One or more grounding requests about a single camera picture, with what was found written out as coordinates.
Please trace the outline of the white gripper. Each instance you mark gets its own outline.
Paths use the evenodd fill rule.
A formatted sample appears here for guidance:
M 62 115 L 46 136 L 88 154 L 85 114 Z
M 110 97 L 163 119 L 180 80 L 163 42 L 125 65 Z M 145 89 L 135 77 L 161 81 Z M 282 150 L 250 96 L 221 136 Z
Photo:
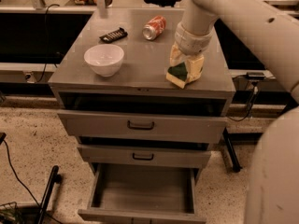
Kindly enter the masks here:
M 197 55 L 205 51 L 212 37 L 214 23 L 189 23 L 181 21 L 175 31 L 175 42 L 170 52 L 170 65 L 176 66 L 186 61 L 187 81 L 199 79 L 204 65 L 204 56 Z

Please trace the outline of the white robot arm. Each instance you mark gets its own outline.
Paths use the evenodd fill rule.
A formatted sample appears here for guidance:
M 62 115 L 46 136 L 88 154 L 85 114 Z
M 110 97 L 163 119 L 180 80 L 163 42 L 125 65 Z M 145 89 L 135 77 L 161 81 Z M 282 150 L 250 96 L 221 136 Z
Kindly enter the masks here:
M 170 63 L 202 53 L 217 19 L 298 98 L 299 21 L 262 0 L 187 0 Z M 244 224 L 299 224 L 298 107 L 273 121 L 255 148 Z

